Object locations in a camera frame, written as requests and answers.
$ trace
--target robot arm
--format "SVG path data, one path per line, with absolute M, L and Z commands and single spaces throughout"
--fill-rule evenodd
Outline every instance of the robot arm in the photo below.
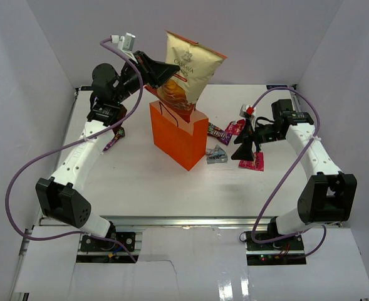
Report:
M 152 88 L 163 85 L 180 67 L 151 60 L 144 52 L 131 53 L 133 36 L 112 36 L 118 48 L 128 55 L 141 73 L 144 84 Z M 95 67 L 92 73 L 91 110 L 79 139 L 85 139 L 124 118 L 127 110 L 122 102 L 140 89 L 138 76 L 126 63 L 120 75 L 107 64 Z M 115 136 L 109 130 L 72 149 L 62 165 L 49 179 L 41 178 L 36 184 L 36 193 L 45 216 L 70 224 L 87 233 L 100 237 L 111 237 L 113 224 L 95 214 L 91 204 L 81 195 L 84 183 L 103 148 Z
M 261 125 L 255 111 L 247 113 L 249 106 L 243 106 L 240 116 L 246 118 L 246 126 L 234 141 L 240 147 L 232 155 L 233 160 L 254 160 L 252 143 L 257 151 L 261 144 L 286 139 L 297 155 L 300 155 L 315 131 L 308 113 L 293 110 L 290 99 L 278 100 L 272 104 L 274 120 Z M 297 208 L 273 218 L 268 225 L 272 237 L 301 232 L 318 223 L 347 221 L 350 217 L 356 191 L 356 179 L 352 174 L 343 174 L 331 160 L 319 138 L 315 138 L 301 159 L 309 179 Z

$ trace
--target candy bar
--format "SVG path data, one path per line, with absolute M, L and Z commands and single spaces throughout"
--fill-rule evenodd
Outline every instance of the candy bar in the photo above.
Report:
M 111 148 L 116 142 L 118 142 L 121 138 L 123 138 L 124 136 L 126 136 L 124 128 L 120 127 L 116 133 L 116 135 L 114 136 L 114 138 L 107 144 L 107 146 L 105 146 L 105 148 L 103 149 L 104 152 L 106 152 L 109 148 Z
M 238 136 L 246 125 L 246 121 L 244 119 L 240 119 L 238 121 L 232 121 L 226 128 L 226 133 Z
M 205 154 L 208 164 L 224 163 L 228 160 L 226 152 L 219 145 L 216 145 L 214 149 L 207 149 Z
M 254 153 L 253 161 L 241 160 L 239 167 L 251 169 L 252 171 L 264 171 L 264 154 L 262 152 Z
M 217 140 L 221 141 L 224 145 L 229 145 L 232 134 L 226 133 L 224 130 L 218 128 L 209 122 L 208 135 L 216 137 Z

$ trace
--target candy wrapper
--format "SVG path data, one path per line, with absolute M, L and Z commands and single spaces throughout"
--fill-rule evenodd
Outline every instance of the candy wrapper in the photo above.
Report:
M 238 121 L 232 121 L 227 126 L 225 132 L 232 135 L 240 135 L 241 131 L 243 130 L 244 126 L 246 125 L 246 121 L 244 119 L 240 119 Z
M 226 56 L 175 33 L 167 32 L 166 63 L 180 66 L 164 85 L 147 90 L 186 122 L 210 78 Z
M 117 133 L 114 136 L 114 138 L 107 144 L 107 146 L 105 146 L 105 148 L 103 149 L 103 151 L 106 152 L 109 148 L 111 148 L 116 142 L 118 142 L 124 136 L 126 136 L 125 131 L 124 131 L 124 128 L 123 127 L 120 127 L 117 130 Z
M 219 145 L 214 149 L 207 149 L 205 155 L 207 155 L 208 164 L 225 163 L 228 160 L 226 152 Z
M 229 145 L 232 134 L 226 133 L 224 130 L 218 128 L 209 122 L 208 135 L 216 137 L 217 140 L 221 141 L 224 145 Z
M 251 169 L 253 171 L 264 171 L 264 153 L 263 152 L 254 153 L 253 161 L 241 160 L 239 163 L 239 167 Z

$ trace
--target potato chip bag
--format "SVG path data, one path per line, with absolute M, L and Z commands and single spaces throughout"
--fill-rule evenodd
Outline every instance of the potato chip bag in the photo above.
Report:
M 158 89 L 147 87 L 147 90 L 190 122 L 198 98 L 225 59 L 214 50 L 168 31 L 165 62 L 180 66 L 180 71 Z

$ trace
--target white wall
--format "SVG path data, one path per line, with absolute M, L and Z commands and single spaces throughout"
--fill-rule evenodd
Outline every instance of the white wall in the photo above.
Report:
M 298 83 L 342 0 L 28 0 L 74 86 L 113 54 L 109 34 L 137 35 L 136 50 L 165 59 L 165 29 L 227 55 L 214 83 Z
M 343 2 L 299 89 L 320 113 L 328 153 L 357 178 L 350 224 L 369 276 L 369 1 Z
M 12 174 L 33 157 L 61 144 L 74 90 L 25 0 L 0 1 L 0 300 L 6 300 L 21 237 L 4 211 Z M 34 186 L 55 157 L 29 168 L 12 191 L 20 226 L 31 228 L 39 209 Z

